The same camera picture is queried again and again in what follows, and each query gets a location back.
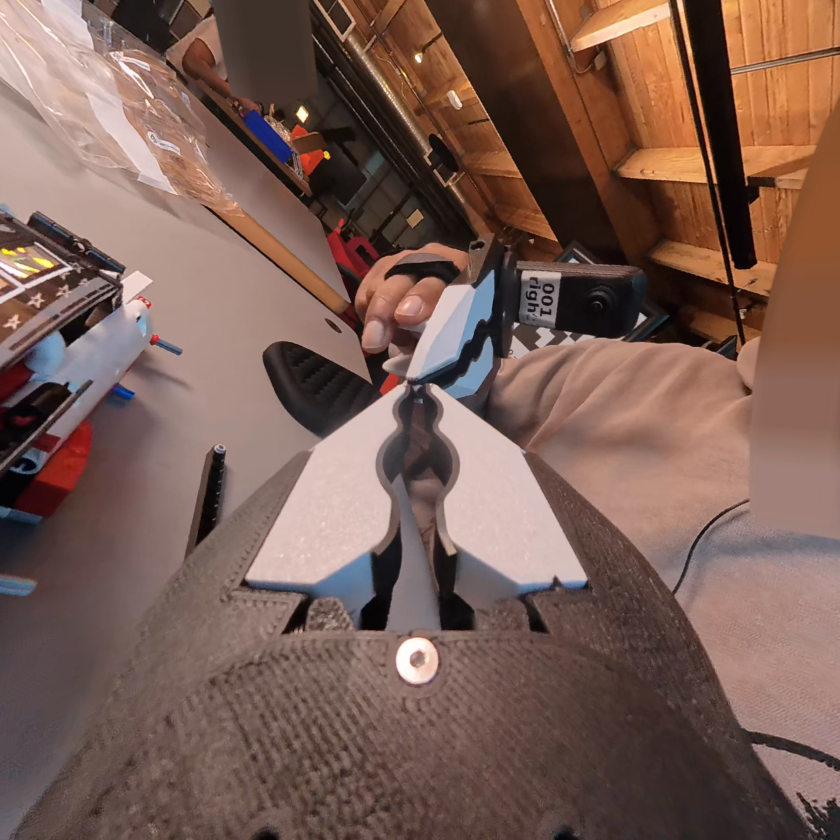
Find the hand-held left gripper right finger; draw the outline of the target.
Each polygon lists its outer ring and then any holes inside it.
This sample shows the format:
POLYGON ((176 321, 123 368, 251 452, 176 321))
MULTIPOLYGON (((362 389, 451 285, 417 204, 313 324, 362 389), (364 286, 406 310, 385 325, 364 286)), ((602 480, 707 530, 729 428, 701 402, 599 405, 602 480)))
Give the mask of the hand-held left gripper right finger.
POLYGON ((440 622, 472 624, 502 601, 587 574, 524 451, 436 385, 423 389, 443 489, 432 553, 440 622))

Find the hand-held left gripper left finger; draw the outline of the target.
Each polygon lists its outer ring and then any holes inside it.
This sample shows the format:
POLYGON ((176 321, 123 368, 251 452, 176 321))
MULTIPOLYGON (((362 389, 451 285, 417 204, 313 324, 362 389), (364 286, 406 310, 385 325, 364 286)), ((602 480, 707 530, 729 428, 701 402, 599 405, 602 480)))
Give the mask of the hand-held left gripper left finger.
POLYGON ((255 591, 338 600, 355 625, 383 625, 400 570, 401 514, 413 392, 380 397, 308 452, 245 584, 255 591))

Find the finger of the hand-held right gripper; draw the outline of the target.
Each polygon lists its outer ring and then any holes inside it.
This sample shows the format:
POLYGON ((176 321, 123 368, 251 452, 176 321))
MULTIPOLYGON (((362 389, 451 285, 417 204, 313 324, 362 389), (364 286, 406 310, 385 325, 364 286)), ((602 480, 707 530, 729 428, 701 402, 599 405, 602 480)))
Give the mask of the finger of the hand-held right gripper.
POLYGON ((409 383, 430 382, 459 361, 479 327, 490 322, 496 286, 496 269, 477 283, 453 281, 446 286, 416 345, 406 372, 409 383))
POLYGON ((482 318, 473 326, 459 324, 454 317, 434 315, 429 319, 434 328, 432 346, 441 362, 429 374, 429 383, 436 385, 457 400, 466 400, 488 385, 501 362, 498 354, 503 334, 498 316, 482 318))

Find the long black lego beam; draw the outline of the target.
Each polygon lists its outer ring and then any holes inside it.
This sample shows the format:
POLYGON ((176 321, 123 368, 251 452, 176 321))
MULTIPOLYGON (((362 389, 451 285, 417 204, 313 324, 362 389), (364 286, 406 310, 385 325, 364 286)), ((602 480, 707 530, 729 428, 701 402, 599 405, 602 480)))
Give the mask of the long black lego beam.
POLYGON ((225 461, 214 459, 207 452, 198 484, 196 504, 188 533, 185 558, 215 528, 220 518, 224 498, 225 461))

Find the lego race car model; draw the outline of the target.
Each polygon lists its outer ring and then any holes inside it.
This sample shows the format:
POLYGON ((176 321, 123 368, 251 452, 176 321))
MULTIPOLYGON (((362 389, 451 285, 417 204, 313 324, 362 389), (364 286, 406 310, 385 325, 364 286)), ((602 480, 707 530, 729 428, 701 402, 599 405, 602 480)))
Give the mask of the lego race car model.
POLYGON ((1 516, 56 513, 88 464, 88 420, 151 347, 151 279, 42 213, 1 212, 1 516))

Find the framed black white marker sign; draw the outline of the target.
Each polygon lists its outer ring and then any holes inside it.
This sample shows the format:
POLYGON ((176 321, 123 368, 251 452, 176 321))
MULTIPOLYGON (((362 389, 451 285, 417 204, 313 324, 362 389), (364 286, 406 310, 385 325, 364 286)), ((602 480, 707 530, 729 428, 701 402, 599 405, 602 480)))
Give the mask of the framed black white marker sign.
MULTIPOLYGON (((600 263, 598 258, 576 240, 567 245, 555 261, 575 264, 600 263)), ((630 343, 649 341, 661 332, 670 319, 671 316, 665 309, 657 303, 645 300, 637 317, 634 330, 622 336, 621 340, 630 343)), ((587 340, 592 340, 592 336, 514 323, 508 358, 516 360, 544 347, 569 346, 587 340)))

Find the red plastic object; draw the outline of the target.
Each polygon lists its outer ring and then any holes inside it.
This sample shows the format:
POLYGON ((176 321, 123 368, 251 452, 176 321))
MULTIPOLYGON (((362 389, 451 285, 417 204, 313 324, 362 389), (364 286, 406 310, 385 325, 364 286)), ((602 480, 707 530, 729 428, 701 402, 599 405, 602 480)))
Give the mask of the red plastic object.
POLYGON ((327 242, 337 266, 359 279, 363 279, 380 258, 373 244, 362 235, 345 239, 338 229, 334 229, 327 236, 327 242))

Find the black metal bar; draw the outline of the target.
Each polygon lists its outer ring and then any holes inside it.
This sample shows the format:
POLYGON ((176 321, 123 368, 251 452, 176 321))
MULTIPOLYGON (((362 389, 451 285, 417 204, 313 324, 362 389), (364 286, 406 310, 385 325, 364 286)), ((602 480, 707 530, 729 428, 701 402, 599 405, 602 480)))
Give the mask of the black metal bar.
POLYGON ((700 109, 696 128, 705 127, 700 144, 710 153, 731 263, 736 270, 747 270, 758 262, 750 207, 759 188, 748 184, 744 171, 722 5, 686 1, 670 6, 689 102, 700 109))

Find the blue plastic bin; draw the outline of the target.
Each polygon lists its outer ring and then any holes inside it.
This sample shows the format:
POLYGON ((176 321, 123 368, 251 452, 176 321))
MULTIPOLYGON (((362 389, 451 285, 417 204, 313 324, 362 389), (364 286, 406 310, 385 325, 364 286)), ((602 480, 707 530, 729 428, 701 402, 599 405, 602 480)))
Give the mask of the blue plastic bin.
POLYGON ((258 142, 262 143, 278 161, 287 164, 293 157, 294 150, 289 143, 258 112, 248 111, 244 116, 245 126, 258 142))

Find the white vent grille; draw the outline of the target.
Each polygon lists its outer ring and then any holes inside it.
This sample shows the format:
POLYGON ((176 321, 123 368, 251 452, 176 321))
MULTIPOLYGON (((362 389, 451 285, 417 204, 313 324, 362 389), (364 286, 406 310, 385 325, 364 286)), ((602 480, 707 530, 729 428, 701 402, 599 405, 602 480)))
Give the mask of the white vent grille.
POLYGON ((313 1, 339 41, 344 43, 353 33, 356 23, 344 1, 313 1))

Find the pile of clear plastic bags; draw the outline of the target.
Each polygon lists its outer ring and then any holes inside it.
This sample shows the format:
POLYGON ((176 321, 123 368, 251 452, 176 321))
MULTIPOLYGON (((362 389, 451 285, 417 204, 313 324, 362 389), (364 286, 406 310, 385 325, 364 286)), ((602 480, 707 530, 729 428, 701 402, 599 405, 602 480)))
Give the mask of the pile of clear plastic bags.
POLYGON ((164 59, 90 2, 1 2, 2 81, 89 166, 244 215, 207 159, 197 103, 164 59))

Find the silver ceiling duct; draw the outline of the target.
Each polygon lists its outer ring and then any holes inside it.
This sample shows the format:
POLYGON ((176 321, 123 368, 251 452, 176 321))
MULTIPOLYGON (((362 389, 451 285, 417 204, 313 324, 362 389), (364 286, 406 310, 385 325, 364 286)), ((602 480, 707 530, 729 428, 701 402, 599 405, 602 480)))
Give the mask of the silver ceiling duct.
POLYGON ((360 77, 364 88, 371 94, 376 105, 384 112, 384 121, 393 131, 394 141, 406 146, 406 156, 418 170, 417 179, 430 187, 433 194, 458 218, 458 224, 468 233, 474 234, 476 228, 469 219, 471 209, 457 186, 444 186, 433 168, 426 162, 426 153, 432 150, 423 132, 384 71, 375 61, 370 51, 365 51, 365 40, 357 27, 353 27, 342 43, 344 52, 350 59, 351 66, 360 77))

